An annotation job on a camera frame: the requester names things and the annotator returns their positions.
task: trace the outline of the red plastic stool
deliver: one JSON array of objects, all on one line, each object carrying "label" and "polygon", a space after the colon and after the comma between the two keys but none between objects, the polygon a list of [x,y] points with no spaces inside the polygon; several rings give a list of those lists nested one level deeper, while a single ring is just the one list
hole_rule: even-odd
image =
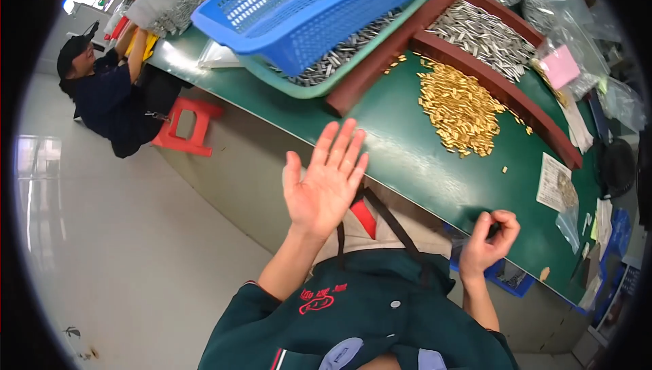
[{"label": "red plastic stool", "polygon": [[[179,116],[183,110],[189,110],[197,116],[195,130],[192,131],[192,137],[185,139],[177,137],[177,126],[179,126]],[[203,146],[203,140],[208,130],[208,123],[211,118],[218,118],[222,115],[224,109],[217,105],[207,103],[201,100],[191,100],[185,97],[178,97],[169,112],[168,117],[172,120],[164,122],[159,134],[152,140],[153,145],[170,148],[176,151],[189,152],[200,156],[211,156],[213,149]]]}]

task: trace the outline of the open palm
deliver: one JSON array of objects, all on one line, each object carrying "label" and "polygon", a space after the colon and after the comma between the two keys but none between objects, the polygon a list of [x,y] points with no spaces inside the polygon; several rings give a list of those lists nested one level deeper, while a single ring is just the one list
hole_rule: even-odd
[{"label": "open palm", "polygon": [[352,118],[345,121],[337,139],[338,123],[326,125],[303,179],[298,155],[288,152],[283,195],[292,224],[310,235],[323,239],[330,235],[351,206],[364,176],[369,156],[363,154],[358,161],[358,154],[365,132],[358,130],[351,139],[355,125]]}]

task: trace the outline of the apron strap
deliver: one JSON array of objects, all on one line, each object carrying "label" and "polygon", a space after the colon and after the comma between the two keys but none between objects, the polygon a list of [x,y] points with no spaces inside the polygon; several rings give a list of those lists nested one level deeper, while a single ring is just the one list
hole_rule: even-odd
[{"label": "apron strap", "polygon": [[[371,206],[376,209],[380,217],[382,217],[386,222],[389,228],[394,232],[396,237],[403,243],[407,254],[412,258],[412,260],[421,264],[421,284],[422,286],[428,285],[428,272],[430,267],[422,258],[421,253],[417,249],[417,246],[414,244],[410,236],[394,217],[392,212],[387,208],[387,206],[376,196],[376,194],[369,188],[365,187],[355,196],[354,202],[358,201],[361,197],[366,197]],[[338,265],[341,270],[344,270],[344,224],[340,223],[337,227],[337,240],[338,240]]]}]

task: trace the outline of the green workbench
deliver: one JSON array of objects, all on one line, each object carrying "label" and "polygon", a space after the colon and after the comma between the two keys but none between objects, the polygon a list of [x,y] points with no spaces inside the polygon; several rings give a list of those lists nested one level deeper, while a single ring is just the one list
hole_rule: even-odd
[{"label": "green workbench", "polygon": [[[294,99],[266,85],[242,68],[197,68],[207,37],[191,27],[183,35],[160,40],[147,61],[200,89],[260,117],[291,135],[315,145],[323,127],[336,118],[324,110],[322,98]],[[436,129],[417,102],[423,72],[418,56],[406,51],[407,61],[392,69],[364,95],[348,114],[367,132],[365,148],[370,163],[367,175],[432,212],[454,227],[470,233],[483,210],[506,209],[517,214],[521,232],[508,260],[539,278],[545,267],[550,275],[544,284],[573,303],[584,294],[577,275],[570,278],[580,258],[555,226],[557,211],[535,200],[542,153],[557,160],[536,134],[527,135],[509,113],[498,114],[500,134],[492,154],[460,159],[440,144]],[[568,133],[559,105],[541,78],[529,71],[517,86]],[[578,103],[589,131],[595,135],[588,105]],[[583,168],[573,172],[580,199],[578,230],[585,214],[595,213],[599,187],[595,178],[595,154],[584,155]],[[580,237],[580,251],[589,240],[589,229]]]}]

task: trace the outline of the gold metal part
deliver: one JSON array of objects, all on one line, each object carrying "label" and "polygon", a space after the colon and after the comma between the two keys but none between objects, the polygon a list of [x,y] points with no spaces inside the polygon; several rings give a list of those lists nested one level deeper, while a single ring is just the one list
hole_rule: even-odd
[{"label": "gold metal part", "polygon": [[460,158],[472,152],[489,155],[493,136],[500,132],[495,114],[507,109],[475,77],[427,57],[421,65],[433,72],[417,73],[421,86],[419,104],[436,127],[441,144],[448,152],[457,148]]}]

